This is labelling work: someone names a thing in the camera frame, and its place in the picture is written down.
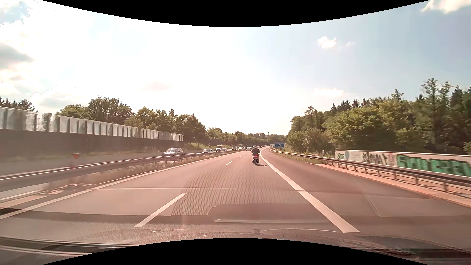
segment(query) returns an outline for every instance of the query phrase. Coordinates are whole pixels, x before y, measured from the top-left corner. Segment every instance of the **highway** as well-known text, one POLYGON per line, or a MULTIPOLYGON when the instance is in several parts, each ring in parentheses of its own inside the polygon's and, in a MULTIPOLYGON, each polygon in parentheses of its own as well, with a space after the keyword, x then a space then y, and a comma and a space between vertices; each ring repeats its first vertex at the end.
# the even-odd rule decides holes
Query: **highway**
POLYGON ((471 208, 261 152, 209 158, 90 190, 0 202, 0 235, 147 244, 194 232, 298 229, 471 248, 471 208))

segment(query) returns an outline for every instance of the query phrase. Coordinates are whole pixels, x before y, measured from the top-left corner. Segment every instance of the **motorcycle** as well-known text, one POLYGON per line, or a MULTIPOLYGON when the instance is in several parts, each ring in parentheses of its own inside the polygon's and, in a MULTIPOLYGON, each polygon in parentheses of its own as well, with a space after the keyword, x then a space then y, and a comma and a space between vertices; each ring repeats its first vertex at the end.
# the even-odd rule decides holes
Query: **motorcycle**
POLYGON ((259 155, 253 155, 252 163, 256 166, 259 163, 259 155))

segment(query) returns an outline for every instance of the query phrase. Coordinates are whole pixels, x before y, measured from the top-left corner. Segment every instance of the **graffiti wall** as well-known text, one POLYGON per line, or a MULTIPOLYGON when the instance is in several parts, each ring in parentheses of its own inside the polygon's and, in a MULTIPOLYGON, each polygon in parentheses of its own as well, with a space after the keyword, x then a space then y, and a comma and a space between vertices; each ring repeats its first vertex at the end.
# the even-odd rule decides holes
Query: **graffiti wall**
POLYGON ((471 177, 471 156, 335 150, 337 159, 421 169, 471 177))

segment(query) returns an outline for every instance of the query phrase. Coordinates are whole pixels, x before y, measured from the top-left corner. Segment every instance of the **black border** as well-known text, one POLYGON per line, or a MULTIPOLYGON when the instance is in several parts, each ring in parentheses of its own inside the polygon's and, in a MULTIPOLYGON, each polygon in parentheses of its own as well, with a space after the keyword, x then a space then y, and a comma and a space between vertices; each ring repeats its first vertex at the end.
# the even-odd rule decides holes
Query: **black border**
POLYGON ((241 4, 234 2, 173 4, 173 2, 163 1, 69 0, 47 0, 46 2, 117 17, 168 24, 254 27, 304 24, 354 17, 421 2, 425 7, 427 1, 303 1, 299 3, 273 1, 271 3, 241 4))

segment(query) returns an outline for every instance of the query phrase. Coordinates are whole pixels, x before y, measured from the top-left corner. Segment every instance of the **sign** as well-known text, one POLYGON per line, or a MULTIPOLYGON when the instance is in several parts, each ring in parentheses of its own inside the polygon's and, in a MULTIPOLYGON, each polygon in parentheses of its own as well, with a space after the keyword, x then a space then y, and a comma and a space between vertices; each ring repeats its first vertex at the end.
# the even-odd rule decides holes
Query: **sign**
POLYGON ((276 142, 273 145, 274 148, 284 148, 284 142, 276 142))

